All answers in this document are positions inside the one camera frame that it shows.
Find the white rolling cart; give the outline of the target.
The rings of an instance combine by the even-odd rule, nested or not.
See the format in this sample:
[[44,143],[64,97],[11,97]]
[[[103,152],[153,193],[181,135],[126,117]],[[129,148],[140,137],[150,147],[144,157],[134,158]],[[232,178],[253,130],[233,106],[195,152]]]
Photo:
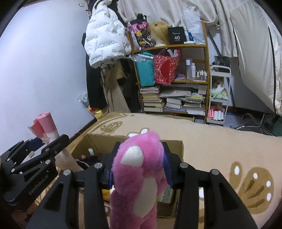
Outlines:
[[212,65],[210,67],[209,106],[207,112],[208,124],[223,126],[228,110],[230,97],[231,69],[226,66]]

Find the wooden bookshelf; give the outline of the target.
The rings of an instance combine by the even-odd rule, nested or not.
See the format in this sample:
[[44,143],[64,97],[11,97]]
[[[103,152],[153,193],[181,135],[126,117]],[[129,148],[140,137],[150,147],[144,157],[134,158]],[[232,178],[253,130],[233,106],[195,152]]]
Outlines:
[[185,26],[145,19],[129,23],[131,59],[142,111],[198,116],[206,120],[209,53],[207,33],[199,23],[198,42]]

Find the beige patterned carpet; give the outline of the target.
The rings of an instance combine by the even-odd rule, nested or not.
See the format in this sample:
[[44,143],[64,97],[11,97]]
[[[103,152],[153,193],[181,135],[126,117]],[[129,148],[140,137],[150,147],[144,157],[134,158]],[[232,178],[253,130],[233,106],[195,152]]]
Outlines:
[[[235,190],[257,228],[281,228],[281,138],[193,123],[162,115],[110,113],[87,134],[133,137],[149,131],[183,142],[183,160],[197,170],[217,169]],[[204,228],[204,194],[200,222]],[[110,202],[105,202],[110,228]]]

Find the green tissue pack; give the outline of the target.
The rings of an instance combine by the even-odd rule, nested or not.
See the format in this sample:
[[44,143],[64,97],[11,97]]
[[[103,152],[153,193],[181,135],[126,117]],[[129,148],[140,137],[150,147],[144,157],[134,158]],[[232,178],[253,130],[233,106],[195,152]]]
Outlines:
[[170,204],[173,200],[174,190],[167,186],[166,189],[162,192],[162,194],[158,197],[158,202]]

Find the pink bear plush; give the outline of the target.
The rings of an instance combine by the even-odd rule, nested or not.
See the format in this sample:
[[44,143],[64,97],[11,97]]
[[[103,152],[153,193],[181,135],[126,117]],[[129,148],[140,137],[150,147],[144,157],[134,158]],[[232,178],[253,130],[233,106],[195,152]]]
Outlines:
[[156,228],[157,198],[167,187],[164,148],[157,133],[128,138],[112,164],[110,228]]

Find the teal bag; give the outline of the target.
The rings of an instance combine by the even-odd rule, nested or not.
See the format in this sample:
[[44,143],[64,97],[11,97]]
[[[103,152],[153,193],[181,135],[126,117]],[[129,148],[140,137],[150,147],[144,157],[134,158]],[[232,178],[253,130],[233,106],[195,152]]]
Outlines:
[[154,86],[154,55],[149,52],[141,52],[133,55],[141,87]]

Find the open cardboard box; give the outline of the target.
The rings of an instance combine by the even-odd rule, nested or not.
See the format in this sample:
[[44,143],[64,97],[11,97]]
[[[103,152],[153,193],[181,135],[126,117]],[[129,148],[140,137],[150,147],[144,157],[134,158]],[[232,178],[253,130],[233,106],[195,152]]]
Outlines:
[[114,154],[109,186],[122,197],[122,204],[131,204],[124,210],[126,216],[134,212],[138,217],[145,217],[156,203],[159,218],[175,217],[180,192],[168,187],[163,163],[168,151],[183,160],[182,141],[160,140],[152,131],[134,137],[87,134],[71,150],[71,155],[75,159],[90,157],[90,149],[99,159]]

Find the pink package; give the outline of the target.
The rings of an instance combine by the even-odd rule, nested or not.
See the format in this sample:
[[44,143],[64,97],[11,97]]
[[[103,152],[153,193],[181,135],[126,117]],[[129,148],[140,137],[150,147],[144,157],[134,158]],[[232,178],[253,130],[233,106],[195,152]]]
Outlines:
[[[60,136],[50,112],[41,113],[38,115],[38,117],[34,119],[33,124],[28,128],[46,145],[49,145]],[[68,152],[66,147],[58,152],[58,154],[55,156],[55,159],[56,167],[61,170],[70,169],[73,172],[79,172],[83,170]]]

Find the red gift bag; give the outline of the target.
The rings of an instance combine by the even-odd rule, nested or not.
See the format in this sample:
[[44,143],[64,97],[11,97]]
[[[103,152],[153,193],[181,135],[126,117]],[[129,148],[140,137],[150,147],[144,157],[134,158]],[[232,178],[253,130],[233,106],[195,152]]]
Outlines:
[[180,56],[180,50],[167,48],[154,55],[155,83],[162,85],[173,83]]

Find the blonde wig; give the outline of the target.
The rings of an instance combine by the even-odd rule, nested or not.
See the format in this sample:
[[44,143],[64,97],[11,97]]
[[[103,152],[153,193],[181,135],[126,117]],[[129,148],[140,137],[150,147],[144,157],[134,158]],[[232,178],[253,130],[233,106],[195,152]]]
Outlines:
[[154,41],[155,47],[169,45],[168,29],[171,26],[165,22],[157,21],[148,26],[148,32]]

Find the black hanging coat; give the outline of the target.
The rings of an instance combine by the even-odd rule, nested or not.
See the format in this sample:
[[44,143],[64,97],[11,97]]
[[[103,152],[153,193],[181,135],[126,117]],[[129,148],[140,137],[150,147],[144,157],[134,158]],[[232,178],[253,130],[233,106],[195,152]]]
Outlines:
[[100,83],[101,68],[93,68],[89,63],[88,54],[85,55],[86,83],[89,105],[91,108],[103,110],[107,107],[103,87]]

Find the purple haired plush doll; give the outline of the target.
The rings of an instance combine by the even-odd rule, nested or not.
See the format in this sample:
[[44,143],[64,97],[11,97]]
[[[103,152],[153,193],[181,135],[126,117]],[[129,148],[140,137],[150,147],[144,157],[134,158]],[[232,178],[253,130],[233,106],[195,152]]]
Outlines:
[[92,148],[89,148],[88,152],[90,153],[90,157],[86,157],[85,155],[82,155],[80,159],[75,159],[77,164],[82,170],[86,170],[92,165],[99,163],[101,161],[99,157],[95,155],[95,152]]

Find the yellow plush toy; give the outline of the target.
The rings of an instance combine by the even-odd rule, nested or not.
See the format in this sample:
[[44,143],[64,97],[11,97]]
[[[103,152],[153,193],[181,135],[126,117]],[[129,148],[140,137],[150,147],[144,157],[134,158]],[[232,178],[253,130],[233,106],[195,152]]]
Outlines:
[[110,197],[111,197],[110,190],[102,189],[102,196],[105,202],[110,202]]

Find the black box marked 40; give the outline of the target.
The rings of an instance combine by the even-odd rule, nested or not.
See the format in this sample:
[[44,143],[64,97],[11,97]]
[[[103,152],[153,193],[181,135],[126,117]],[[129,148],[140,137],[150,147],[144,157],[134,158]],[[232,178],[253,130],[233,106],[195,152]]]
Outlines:
[[184,42],[186,42],[186,35],[183,27],[168,28],[168,36],[170,44],[184,44]]

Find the white puffer jacket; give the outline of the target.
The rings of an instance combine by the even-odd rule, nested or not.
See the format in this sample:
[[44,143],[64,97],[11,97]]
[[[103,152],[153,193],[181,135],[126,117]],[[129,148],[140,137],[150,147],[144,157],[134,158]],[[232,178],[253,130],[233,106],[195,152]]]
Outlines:
[[85,32],[84,49],[93,68],[104,68],[124,59],[131,53],[126,29],[115,11],[112,1],[96,1]]

